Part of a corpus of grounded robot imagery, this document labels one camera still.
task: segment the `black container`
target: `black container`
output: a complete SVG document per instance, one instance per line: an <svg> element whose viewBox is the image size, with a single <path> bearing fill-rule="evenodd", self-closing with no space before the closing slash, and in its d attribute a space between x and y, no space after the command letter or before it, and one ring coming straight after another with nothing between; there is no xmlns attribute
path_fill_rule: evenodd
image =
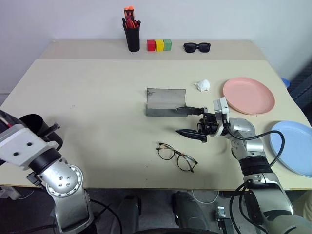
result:
<svg viewBox="0 0 312 234"><path fill-rule="evenodd" d="M123 29L125 30L128 49L131 52L137 52L140 50L140 24L141 22L138 21L137 28L126 28L123 24Z"/></svg>
<svg viewBox="0 0 312 234"><path fill-rule="evenodd" d="M63 140L55 132L52 132L48 136L42 137L42 134L49 128L43 121L42 117L36 114L26 115L20 118L20 120L37 136L41 137L44 141L56 141L58 144L57 150L63 145Z"/></svg>

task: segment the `block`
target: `block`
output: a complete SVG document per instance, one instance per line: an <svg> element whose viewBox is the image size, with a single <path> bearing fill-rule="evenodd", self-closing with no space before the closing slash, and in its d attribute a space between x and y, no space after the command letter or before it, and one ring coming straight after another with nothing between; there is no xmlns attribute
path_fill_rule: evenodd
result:
<svg viewBox="0 0 312 234"><path fill-rule="evenodd" d="M147 40L147 51L155 51L156 43L155 40Z"/></svg>
<svg viewBox="0 0 312 234"><path fill-rule="evenodd" d="M164 39L164 50L171 50L171 44L170 39Z"/></svg>
<svg viewBox="0 0 312 234"><path fill-rule="evenodd" d="M164 50L164 40L155 40L156 42L156 51Z"/></svg>

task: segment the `green block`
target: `green block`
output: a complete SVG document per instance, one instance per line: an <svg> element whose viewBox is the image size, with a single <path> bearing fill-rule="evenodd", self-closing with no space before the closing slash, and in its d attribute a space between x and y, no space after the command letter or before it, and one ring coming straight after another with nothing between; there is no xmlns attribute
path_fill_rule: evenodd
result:
<svg viewBox="0 0 312 234"><path fill-rule="evenodd" d="M164 50L171 50L171 40L164 39Z"/></svg>

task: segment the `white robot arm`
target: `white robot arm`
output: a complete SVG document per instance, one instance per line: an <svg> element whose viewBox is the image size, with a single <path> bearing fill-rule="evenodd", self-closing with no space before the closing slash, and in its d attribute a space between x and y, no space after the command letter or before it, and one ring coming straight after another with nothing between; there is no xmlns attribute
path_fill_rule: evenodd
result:
<svg viewBox="0 0 312 234"><path fill-rule="evenodd" d="M189 115L203 114L204 117L198 123L197 131L181 129L177 132L202 142L207 142L207 135L224 136L231 141L232 154L239 161L244 175L244 184L237 191L243 187L248 189L244 197L251 223L262 225L260 228L269 234L310 234L312 224L302 217L293 215L292 204L271 169L271 165L278 158L271 164L266 159L259 137L267 133L256 136L254 126L246 119L228 118L229 107L225 97L214 101L214 110L215 114L210 114L207 108L178 108L180 112Z"/></svg>
<svg viewBox="0 0 312 234"><path fill-rule="evenodd" d="M7 126L3 122L1 125L1 163L6 161L24 170L31 168L34 172L27 178L35 185L45 183L55 203L60 233L76 234L89 227L94 217L89 196L82 186L82 171L62 158L55 141L45 142L19 120L2 111L1 115L11 121Z"/></svg>

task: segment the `blue plate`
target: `blue plate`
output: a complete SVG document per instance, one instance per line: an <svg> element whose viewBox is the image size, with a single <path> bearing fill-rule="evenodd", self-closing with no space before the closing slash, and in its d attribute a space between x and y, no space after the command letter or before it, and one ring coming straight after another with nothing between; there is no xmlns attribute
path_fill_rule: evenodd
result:
<svg viewBox="0 0 312 234"><path fill-rule="evenodd" d="M279 158L290 170L312 178L312 128L293 121L282 121L272 127L285 137L284 151ZM281 147L281 137L270 134L270 145L275 154Z"/></svg>

